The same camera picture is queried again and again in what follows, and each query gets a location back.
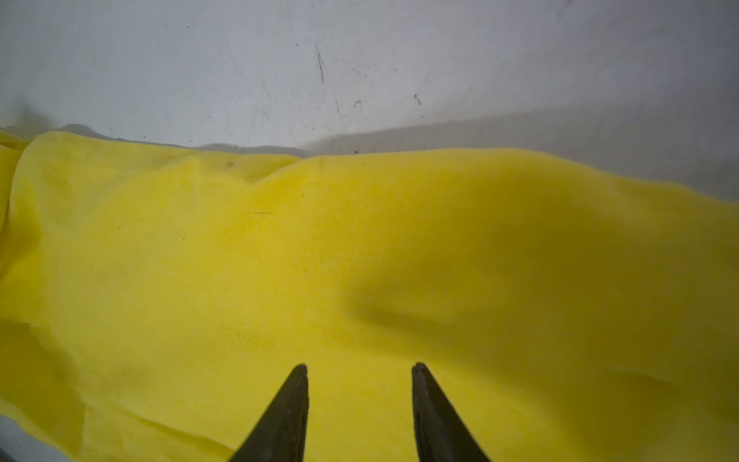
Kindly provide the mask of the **yellow trousers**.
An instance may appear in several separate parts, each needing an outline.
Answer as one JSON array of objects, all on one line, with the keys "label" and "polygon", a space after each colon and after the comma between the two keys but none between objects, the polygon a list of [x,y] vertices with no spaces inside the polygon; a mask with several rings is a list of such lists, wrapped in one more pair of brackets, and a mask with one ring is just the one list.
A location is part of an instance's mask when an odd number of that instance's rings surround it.
[{"label": "yellow trousers", "polygon": [[496,461],[738,457],[738,207],[523,150],[1,137],[1,412],[221,461],[308,367],[310,461],[412,461],[425,363]]}]

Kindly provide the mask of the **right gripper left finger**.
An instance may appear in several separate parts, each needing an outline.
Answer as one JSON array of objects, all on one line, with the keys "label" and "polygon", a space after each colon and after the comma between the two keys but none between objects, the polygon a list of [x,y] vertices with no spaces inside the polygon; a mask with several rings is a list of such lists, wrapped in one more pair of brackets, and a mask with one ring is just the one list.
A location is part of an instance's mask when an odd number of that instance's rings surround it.
[{"label": "right gripper left finger", "polygon": [[299,364],[229,462],[302,462],[309,412],[308,369]]}]

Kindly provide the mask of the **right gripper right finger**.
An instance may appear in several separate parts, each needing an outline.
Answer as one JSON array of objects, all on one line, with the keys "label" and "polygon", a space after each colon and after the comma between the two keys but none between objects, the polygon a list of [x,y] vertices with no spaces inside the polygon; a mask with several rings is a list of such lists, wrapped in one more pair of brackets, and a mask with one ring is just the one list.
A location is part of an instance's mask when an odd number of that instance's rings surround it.
[{"label": "right gripper right finger", "polygon": [[427,365],[411,371],[414,431],[421,462],[490,462]]}]

